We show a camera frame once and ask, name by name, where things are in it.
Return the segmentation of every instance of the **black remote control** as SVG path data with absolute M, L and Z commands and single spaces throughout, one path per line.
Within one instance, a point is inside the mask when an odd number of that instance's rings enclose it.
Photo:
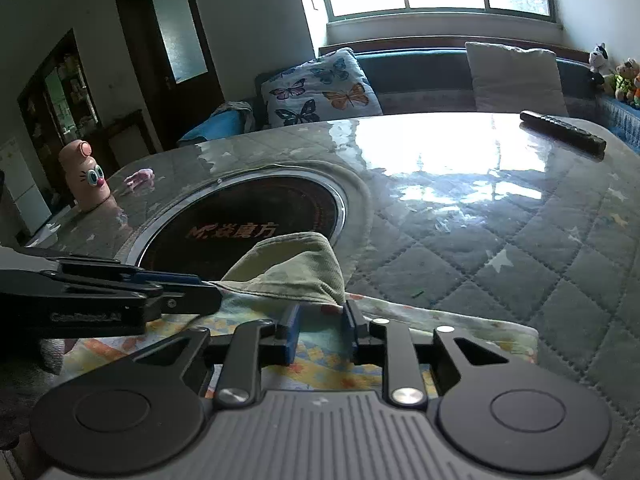
M 607 141 L 590 134 L 587 130 L 565 123 L 555 117 L 529 112 L 528 110 L 520 113 L 520 119 L 537 131 L 562 140 L 579 150 L 596 156 L 604 156 Z

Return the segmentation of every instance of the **round black cooktop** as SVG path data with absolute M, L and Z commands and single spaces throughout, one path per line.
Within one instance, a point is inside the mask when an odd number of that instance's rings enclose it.
M 304 231 L 330 238 L 337 219 L 336 200 L 322 184 L 296 176 L 247 180 L 179 212 L 151 240 L 139 265 L 219 280 L 259 241 Z

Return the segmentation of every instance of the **small pink object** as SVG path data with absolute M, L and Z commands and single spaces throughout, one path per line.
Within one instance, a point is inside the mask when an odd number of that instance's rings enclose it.
M 151 168 L 145 168 L 144 170 L 138 170 L 131 176 L 124 179 L 125 186 L 129 189 L 136 189 L 140 184 L 148 182 L 150 186 L 154 184 L 154 170 Z
M 65 170 L 69 186 L 82 211 L 91 211 L 108 199 L 111 190 L 102 168 L 91 156 L 91 146 L 85 140 L 73 140 L 60 150 L 58 160 Z

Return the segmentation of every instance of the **table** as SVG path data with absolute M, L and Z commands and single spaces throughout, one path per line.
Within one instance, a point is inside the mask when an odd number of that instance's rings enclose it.
M 603 127 L 572 121 L 606 139 L 604 160 L 515 115 L 480 113 L 299 124 L 187 146 L 115 173 L 112 199 L 60 226 L 54 247 L 122 256 L 162 211 L 221 176 L 308 160 L 346 168 L 372 210 L 362 247 L 338 250 L 345 233 L 336 245 L 347 290 L 538 329 L 540 365 L 609 403 L 599 471 L 624 478 L 640 449 L 640 158 Z M 124 194 L 122 179 L 146 167 L 154 188 Z

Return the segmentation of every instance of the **orange butterfly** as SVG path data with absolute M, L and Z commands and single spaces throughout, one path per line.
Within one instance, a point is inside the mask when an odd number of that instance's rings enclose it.
M 369 98 L 364 93 L 362 83 L 356 83 L 348 92 L 322 92 L 322 95 L 331 101 L 332 107 L 338 108 L 338 110 L 345 110 L 347 103 L 353 107 L 355 107 L 355 103 L 360 103 L 363 106 L 369 104 Z

